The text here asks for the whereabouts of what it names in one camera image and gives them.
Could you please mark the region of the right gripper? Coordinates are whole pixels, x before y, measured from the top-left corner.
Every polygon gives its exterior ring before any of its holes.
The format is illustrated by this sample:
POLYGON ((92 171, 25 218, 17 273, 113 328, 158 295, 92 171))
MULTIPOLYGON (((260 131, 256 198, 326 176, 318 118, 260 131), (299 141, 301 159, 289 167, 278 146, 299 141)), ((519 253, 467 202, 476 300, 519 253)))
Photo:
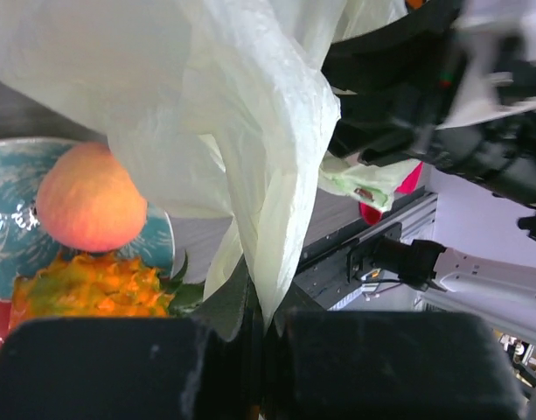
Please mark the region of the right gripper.
POLYGON ((334 42, 322 70, 332 155, 415 158, 536 206, 536 1, 427 1, 334 42))

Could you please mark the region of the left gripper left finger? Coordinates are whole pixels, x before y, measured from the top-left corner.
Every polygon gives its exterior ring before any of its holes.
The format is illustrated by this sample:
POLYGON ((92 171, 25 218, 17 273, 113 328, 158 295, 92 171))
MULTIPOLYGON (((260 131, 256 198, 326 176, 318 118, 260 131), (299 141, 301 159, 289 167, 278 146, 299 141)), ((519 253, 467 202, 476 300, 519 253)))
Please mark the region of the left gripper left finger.
POLYGON ((211 327, 224 341, 235 340, 248 330, 263 334, 259 299, 243 256, 226 282, 191 313, 191 318, 211 327))

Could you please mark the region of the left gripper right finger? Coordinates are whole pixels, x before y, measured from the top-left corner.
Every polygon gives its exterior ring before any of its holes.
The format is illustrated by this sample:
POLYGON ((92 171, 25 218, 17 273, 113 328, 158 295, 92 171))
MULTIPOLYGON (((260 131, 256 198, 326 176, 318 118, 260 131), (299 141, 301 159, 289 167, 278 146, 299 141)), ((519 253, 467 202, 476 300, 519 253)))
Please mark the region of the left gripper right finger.
POLYGON ((281 337, 287 315, 297 311, 324 311, 324 308, 293 282, 275 311, 269 330, 273 330, 276 336, 281 337))

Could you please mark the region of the fake pineapple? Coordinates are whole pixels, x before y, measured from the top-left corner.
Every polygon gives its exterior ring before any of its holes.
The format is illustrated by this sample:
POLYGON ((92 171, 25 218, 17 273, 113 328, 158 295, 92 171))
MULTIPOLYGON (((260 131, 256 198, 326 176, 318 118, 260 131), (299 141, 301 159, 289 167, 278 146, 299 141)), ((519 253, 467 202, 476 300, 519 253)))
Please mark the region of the fake pineapple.
POLYGON ((27 321, 52 317, 181 317, 202 302, 204 285, 185 283, 188 262, 173 277, 145 265, 140 257, 115 253, 57 256, 34 276, 14 281, 11 331, 27 321))

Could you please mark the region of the fake peach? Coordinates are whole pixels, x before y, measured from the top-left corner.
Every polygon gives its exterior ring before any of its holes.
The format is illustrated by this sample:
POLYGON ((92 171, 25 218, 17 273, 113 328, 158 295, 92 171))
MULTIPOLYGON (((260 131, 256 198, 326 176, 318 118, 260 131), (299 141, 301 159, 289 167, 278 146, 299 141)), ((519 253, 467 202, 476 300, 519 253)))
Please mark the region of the fake peach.
POLYGON ((140 234, 148 202, 106 145, 84 142, 43 177, 35 209, 42 229, 60 244, 108 252, 140 234))

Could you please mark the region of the pale green plastic bag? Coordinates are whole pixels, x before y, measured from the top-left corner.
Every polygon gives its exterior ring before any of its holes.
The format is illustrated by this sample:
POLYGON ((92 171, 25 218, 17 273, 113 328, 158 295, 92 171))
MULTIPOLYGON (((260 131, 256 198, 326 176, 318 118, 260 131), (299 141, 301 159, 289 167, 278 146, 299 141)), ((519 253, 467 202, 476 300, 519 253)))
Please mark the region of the pale green plastic bag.
POLYGON ((341 116, 334 41, 405 16, 401 1, 0 1, 0 81, 103 134, 140 193, 179 218, 230 218, 207 274, 239 260, 270 321, 317 189, 388 211, 411 163, 328 155, 341 116))

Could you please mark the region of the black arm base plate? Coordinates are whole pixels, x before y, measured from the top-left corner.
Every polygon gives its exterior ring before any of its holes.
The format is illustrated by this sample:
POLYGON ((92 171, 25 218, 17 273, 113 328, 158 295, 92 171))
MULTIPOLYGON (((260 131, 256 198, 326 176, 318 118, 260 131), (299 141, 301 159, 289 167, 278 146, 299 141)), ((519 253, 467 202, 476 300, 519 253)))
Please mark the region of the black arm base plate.
POLYGON ((432 235, 437 204, 437 194, 420 188, 397 200, 376 225, 356 220, 315 241, 303 250, 294 282, 325 310, 343 310, 374 293, 386 276, 362 280, 372 270, 365 258, 368 245, 382 235, 402 242, 432 235))

